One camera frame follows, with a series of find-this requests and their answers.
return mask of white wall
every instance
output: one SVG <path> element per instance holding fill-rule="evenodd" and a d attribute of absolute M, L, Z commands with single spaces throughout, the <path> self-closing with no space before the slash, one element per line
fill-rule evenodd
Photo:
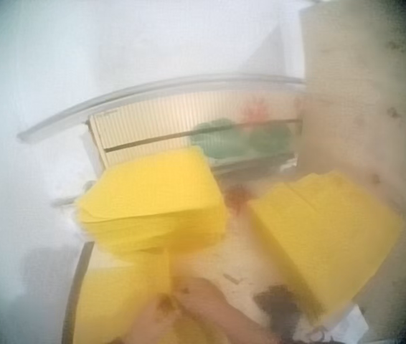
<path fill-rule="evenodd" d="M 272 34 L 285 13 L 282 3 L 0 1 L 0 343 L 60 341 L 81 245 L 49 205 L 47 167 L 64 159 L 45 145 L 39 151 L 20 143 L 16 134 L 69 106 L 143 82 L 238 70 L 282 73 L 283 45 Z"/>

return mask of stack of paper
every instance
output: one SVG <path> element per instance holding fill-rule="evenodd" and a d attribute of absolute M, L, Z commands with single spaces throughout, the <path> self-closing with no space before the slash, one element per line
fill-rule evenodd
<path fill-rule="evenodd" d="M 123 266 L 91 268 L 77 302 L 74 344 L 109 343 L 125 335 L 142 307 L 171 289 L 166 252 L 130 254 Z"/>
<path fill-rule="evenodd" d="M 255 228 L 314 324 L 343 308 L 394 246 L 400 218 L 340 173 L 250 202 Z"/>
<path fill-rule="evenodd" d="M 227 218 L 219 187 L 195 147 L 109 168 L 78 206 L 86 230 L 120 257 L 156 247 L 181 251 L 214 244 Z"/>

